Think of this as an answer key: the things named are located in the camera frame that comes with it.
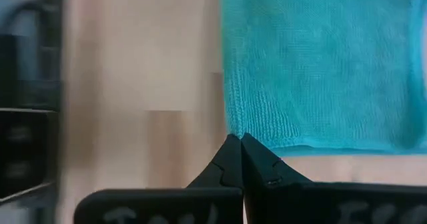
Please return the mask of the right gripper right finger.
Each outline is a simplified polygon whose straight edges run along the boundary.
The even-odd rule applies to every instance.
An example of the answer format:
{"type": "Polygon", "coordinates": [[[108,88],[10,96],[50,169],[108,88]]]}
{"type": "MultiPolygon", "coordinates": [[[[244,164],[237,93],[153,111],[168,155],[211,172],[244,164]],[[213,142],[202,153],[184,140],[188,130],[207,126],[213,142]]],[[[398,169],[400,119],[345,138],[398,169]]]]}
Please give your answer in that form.
{"type": "Polygon", "coordinates": [[[242,167],[246,188],[277,188],[311,180],[287,165],[249,133],[242,142],[242,167]]]}

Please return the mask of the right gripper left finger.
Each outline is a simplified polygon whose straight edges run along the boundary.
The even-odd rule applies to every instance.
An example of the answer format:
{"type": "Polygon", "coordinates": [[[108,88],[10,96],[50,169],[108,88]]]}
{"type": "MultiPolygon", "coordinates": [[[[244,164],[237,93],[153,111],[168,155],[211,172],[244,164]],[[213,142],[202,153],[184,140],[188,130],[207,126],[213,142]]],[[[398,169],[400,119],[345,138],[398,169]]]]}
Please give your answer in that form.
{"type": "Polygon", "coordinates": [[[242,169],[242,143],[235,135],[228,135],[213,159],[188,187],[236,187],[242,189],[242,169]]]}

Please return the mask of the teal microfiber towel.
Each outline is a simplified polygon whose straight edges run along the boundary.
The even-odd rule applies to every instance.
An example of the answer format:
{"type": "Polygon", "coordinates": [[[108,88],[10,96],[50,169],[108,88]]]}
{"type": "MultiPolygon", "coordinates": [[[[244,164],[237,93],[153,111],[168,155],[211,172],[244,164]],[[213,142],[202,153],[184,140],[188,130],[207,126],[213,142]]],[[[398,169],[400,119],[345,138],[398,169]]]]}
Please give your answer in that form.
{"type": "Polygon", "coordinates": [[[427,0],[220,0],[229,132],[279,155],[427,154],[427,0]]]}

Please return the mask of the black metal table frame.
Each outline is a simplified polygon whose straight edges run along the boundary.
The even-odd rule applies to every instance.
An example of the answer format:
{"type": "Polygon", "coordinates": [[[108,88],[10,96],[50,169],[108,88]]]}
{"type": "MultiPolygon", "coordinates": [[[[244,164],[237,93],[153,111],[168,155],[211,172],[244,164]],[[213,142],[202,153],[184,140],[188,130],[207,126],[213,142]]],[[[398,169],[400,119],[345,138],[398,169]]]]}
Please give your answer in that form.
{"type": "Polygon", "coordinates": [[[54,201],[63,0],[0,0],[0,206],[54,201]]]}

